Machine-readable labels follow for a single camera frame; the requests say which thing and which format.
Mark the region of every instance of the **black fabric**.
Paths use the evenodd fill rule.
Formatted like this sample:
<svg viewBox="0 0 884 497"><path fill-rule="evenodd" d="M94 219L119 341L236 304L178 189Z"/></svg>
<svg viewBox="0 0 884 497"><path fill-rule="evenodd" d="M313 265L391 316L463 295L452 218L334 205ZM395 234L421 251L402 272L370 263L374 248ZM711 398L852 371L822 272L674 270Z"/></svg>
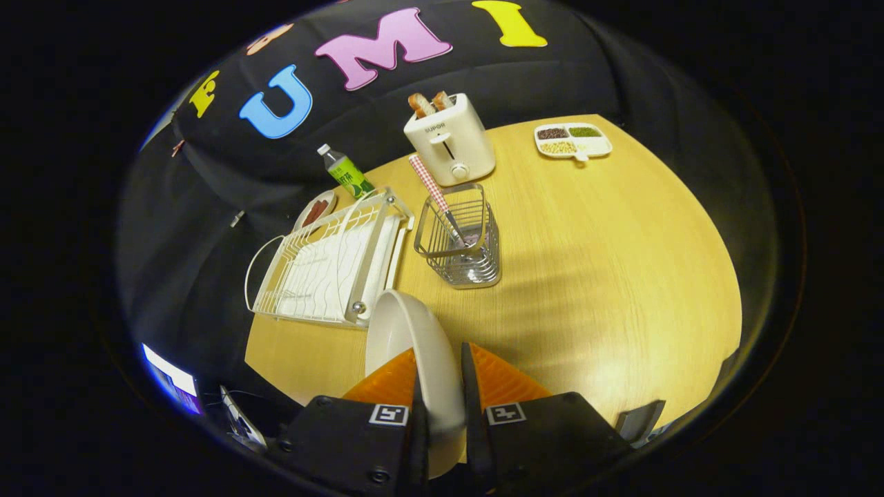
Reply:
<svg viewBox="0 0 884 497"><path fill-rule="evenodd" d="M210 69L220 71L212 105L198 119L189 95L184 99L172 124L138 156L121 199L117 266L134 338L198 377L289 401L243 361L252 319L242 293L248 262L291 229L309 199L335 185L319 145L346 152L364 171L404 156L413 151L401 132L407 96L441 89L467 93L489 128L598 113L626 129L709 213L740 283L744 336L759 329L775 281L777 235L765 174L737 124L647 48L557 4L520 4L547 47L501 45L491 17L469 1L347 2L293 21L253 56L237 49ZM344 89L331 60L313 55L340 34L373 38L381 16L414 5L452 52L378 69L377 79L355 92ZM314 106L294 132L270 140L239 110L263 91L268 106L285 114L291 102L267 81L289 64L297 65ZM170 157L182 138L186 144ZM246 215L231 228L240 210ZM256 262L251 288L272 249Z"/></svg>

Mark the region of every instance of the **green bottle label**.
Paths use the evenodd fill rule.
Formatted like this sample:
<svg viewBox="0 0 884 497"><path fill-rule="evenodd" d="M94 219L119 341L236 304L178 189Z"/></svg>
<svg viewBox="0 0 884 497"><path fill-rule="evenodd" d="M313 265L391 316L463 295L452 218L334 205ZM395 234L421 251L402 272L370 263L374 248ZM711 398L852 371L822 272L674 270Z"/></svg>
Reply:
<svg viewBox="0 0 884 497"><path fill-rule="evenodd" d="M350 157L340 161L337 167L329 171L329 174L340 183L344 189L355 198L362 198L375 188L365 179L361 171L356 169Z"/></svg>

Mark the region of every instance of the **toaster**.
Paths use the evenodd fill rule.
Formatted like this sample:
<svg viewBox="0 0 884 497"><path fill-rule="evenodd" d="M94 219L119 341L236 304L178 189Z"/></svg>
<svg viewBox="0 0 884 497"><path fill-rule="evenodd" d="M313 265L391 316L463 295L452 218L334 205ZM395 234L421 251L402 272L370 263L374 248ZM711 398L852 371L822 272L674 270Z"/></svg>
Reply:
<svg viewBox="0 0 884 497"><path fill-rule="evenodd" d="M412 114L402 130L427 170L443 187L482 178L494 171L494 147L485 126L463 93L454 106L418 119Z"/></svg>

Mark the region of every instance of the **red checkered handle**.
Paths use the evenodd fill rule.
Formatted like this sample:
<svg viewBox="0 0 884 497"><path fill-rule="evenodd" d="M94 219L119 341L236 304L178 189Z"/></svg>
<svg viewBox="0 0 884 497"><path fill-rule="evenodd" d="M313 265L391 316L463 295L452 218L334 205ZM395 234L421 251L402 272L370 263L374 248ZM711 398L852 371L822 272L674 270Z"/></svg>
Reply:
<svg viewBox="0 0 884 497"><path fill-rule="evenodd" d="M442 192L439 191L439 186L436 184L436 181L430 176L430 172L427 171L427 167L423 165L421 158L414 154L408 158L409 163L411 163L411 167L415 168L415 172L417 175L421 177L421 181L423 181L423 185L430 190L430 195L433 197L433 200L436 201L436 205L443 212L448 212L448 202L445 201L445 197L442 196Z"/></svg>

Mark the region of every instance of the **pink letter m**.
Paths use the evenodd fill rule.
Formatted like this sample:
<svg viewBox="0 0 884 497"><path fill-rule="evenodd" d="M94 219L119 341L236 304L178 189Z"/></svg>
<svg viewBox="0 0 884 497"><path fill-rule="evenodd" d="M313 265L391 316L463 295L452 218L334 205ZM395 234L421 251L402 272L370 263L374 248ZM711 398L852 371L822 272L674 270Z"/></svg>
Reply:
<svg viewBox="0 0 884 497"><path fill-rule="evenodd" d="M417 17L418 12L417 7L391 12L377 23L376 39L343 34L316 49L316 56L333 60L347 77L344 88L353 91L377 77L377 71L362 67L360 60L384 69L396 68L396 43L405 49L402 58L406 62L420 62L451 51L451 43L441 42Z"/></svg>

